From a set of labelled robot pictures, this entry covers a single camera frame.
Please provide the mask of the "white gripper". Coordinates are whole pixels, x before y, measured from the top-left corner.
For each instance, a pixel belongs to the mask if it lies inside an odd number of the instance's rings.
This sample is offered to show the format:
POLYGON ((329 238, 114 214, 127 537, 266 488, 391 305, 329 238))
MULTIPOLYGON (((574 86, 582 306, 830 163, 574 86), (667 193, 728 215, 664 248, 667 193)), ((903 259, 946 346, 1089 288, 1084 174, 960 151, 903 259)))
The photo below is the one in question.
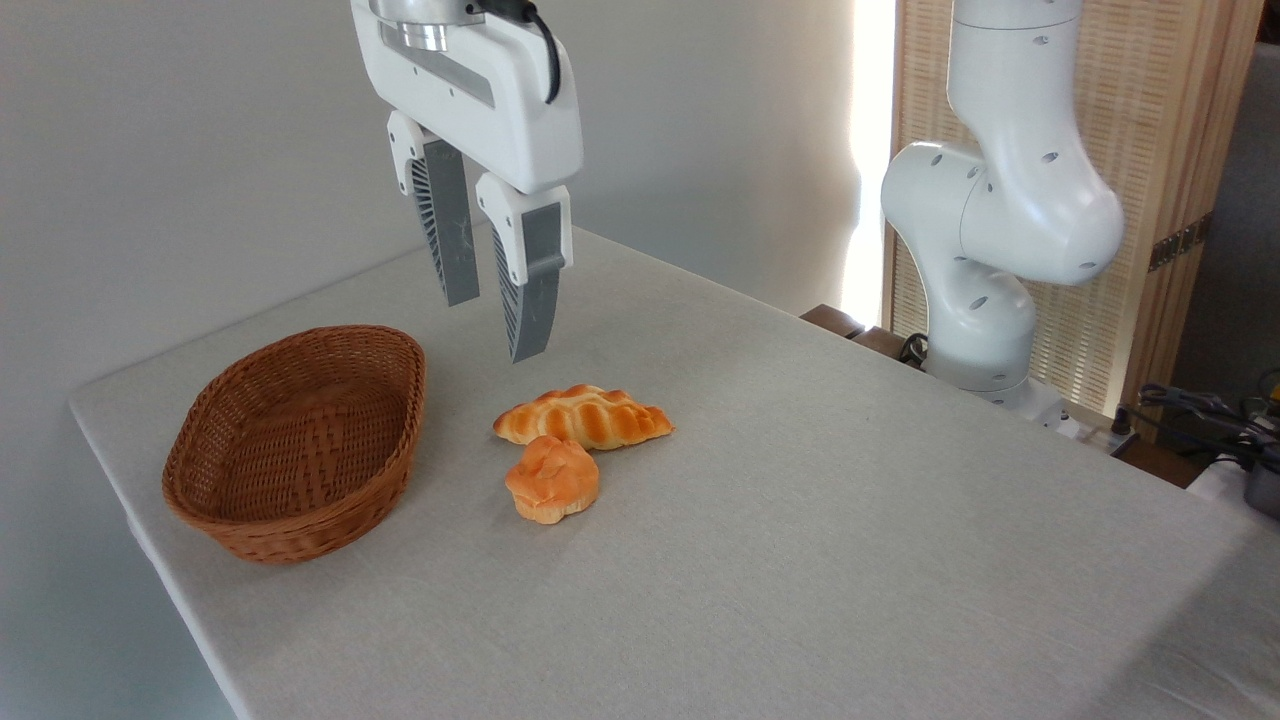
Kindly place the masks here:
POLYGON ((511 359, 544 352, 561 272, 573 265, 570 193, 559 184, 584 161, 566 50, 524 1, 355 1, 351 10, 367 77, 396 109, 387 133, 397 183, 415 204, 447 304, 480 295, 466 155, 489 170, 477 200, 492 223, 511 359))

